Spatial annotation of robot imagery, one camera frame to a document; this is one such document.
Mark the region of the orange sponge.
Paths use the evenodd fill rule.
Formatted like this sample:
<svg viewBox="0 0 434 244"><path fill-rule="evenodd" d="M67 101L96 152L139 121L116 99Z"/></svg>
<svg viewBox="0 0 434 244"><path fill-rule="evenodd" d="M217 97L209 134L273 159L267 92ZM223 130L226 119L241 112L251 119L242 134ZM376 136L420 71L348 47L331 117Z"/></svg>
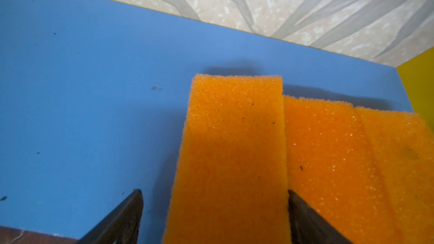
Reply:
<svg viewBox="0 0 434 244"><path fill-rule="evenodd" d="M284 97L288 187L355 244L400 244L371 146L346 102Z"/></svg>
<svg viewBox="0 0 434 244"><path fill-rule="evenodd" d="M357 107L405 244L434 241L434 133L416 113Z"/></svg>

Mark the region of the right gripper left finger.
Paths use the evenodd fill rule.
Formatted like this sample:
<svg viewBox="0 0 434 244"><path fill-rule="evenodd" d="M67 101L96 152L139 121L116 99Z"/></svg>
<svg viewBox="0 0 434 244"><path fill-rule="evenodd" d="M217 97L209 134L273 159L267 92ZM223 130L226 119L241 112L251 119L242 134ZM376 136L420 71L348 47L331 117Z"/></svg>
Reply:
<svg viewBox="0 0 434 244"><path fill-rule="evenodd" d="M144 201L135 189L122 203L101 220L78 244L136 244Z"/></svg>

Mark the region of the yellow sponge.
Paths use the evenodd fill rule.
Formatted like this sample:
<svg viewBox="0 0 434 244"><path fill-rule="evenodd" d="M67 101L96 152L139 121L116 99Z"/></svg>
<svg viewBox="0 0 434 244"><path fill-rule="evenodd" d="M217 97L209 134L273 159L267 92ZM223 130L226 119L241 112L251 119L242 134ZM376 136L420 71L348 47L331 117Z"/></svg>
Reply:
<svg viewBox="0 0 434 244"><path fill-rule="evenodd" d="M288 244L279 76L193 78L164 244Z"/></svg>

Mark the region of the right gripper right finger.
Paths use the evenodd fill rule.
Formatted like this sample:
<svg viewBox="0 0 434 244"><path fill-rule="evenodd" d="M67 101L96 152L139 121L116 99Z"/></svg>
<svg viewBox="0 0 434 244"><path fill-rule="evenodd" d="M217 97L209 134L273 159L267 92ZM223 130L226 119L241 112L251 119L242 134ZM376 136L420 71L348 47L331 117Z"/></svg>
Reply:
<svg viewBox="0 0 434 244"><path fill-rule="evenodd" d="M288 191L288 212L293 244L352 244L297 193Z"/></svg>

